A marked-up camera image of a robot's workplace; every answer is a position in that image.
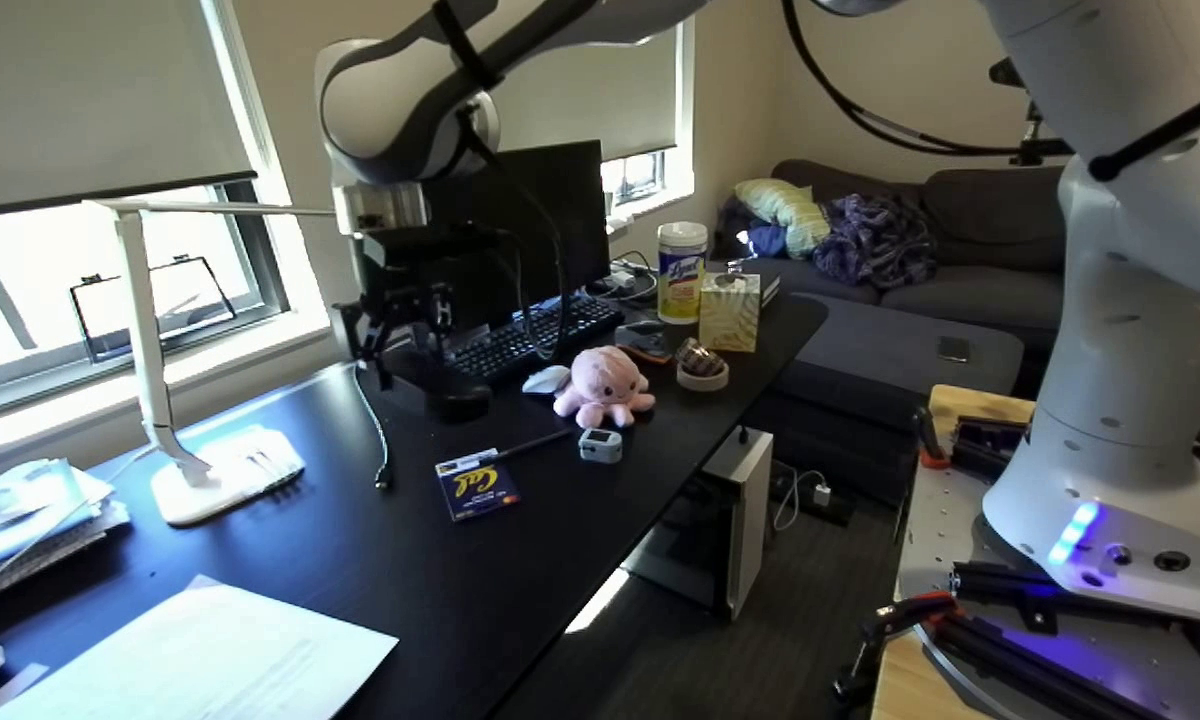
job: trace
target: jar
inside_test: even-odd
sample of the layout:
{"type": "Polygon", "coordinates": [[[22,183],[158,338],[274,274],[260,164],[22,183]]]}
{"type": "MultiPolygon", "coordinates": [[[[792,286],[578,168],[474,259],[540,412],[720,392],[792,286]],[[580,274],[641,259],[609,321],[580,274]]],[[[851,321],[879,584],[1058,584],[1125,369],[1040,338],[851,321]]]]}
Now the jar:
{"type": "Polygon", "coordinates": [[[656,233],[656,314],[698,325],[710,224],[660,224],[656,233]]]}

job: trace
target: pink stuffed animal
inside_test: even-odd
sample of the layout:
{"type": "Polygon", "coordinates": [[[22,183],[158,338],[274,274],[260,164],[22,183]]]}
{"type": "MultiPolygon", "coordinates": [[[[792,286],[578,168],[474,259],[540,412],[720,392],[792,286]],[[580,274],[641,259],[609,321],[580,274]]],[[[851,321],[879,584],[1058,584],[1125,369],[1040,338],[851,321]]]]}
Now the pink stuffed animal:
{"type": "Polygon", "coordinates": [[[616,429],[636,424],[656,398],[649,379],[616,342],[590,349],[572,358],[567,387],[557,395],[557,417],[572,417],[580,429],[600,429],[611,417],[616,429]]]}

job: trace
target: small box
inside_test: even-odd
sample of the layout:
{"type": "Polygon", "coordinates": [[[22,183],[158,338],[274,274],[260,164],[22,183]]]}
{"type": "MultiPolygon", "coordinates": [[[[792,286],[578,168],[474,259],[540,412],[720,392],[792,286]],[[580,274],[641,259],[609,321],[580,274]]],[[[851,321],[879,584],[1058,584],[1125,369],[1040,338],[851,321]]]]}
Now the small box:
{"type": "Polygon", "coordinates": [[[755,353],[760,271],[710,271],[702,283],[698,338],[713,353],[755,353]]]}

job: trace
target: desk lamp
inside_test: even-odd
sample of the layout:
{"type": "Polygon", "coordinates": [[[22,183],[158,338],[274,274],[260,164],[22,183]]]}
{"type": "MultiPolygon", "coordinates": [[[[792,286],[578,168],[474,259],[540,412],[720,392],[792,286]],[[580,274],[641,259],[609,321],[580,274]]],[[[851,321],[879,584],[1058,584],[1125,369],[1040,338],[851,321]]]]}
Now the desk lamp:
{"type": "Polygon", "coordinates": [[[209,438],[198,452],[176,438],[170,382],[165,382],[165,356],[162,356],[162,314],[154,300],[143,214],[154,210],[327,214],[327,210],[321,208],[305,210],[286,202],[149,202],[149,201],[101,201],[101,208],[116,214],[116,237],[126,250],[128,300],[134,300],[128,338],[134,338],[134,369],[142,379],[143,433],[154,448],[170,454],[170,465],[154,476],[154,495],[162,517],[170,524],[202,524],[302,476],[305,460],[278,429],[250,424],[241,433],[218,433],[218,438],[209,438]]]}

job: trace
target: keyboard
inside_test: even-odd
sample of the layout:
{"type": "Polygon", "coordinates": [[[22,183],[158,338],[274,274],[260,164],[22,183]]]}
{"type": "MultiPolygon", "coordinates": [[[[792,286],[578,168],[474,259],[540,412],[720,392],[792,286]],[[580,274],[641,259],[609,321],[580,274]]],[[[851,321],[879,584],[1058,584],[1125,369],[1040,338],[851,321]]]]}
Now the keyboard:
{"type": "Polygon", "coordinates": [[[447,362],[474,379],[507,379],[517,370],[554,362],[566,353],[596,338],[622,325],[622,304],[590,286],[567,294],[566,349],[560,338],[560,300],[545,300],[529,313],[517,313],[512,325],[502,325],[447,356],[447,362]]]}

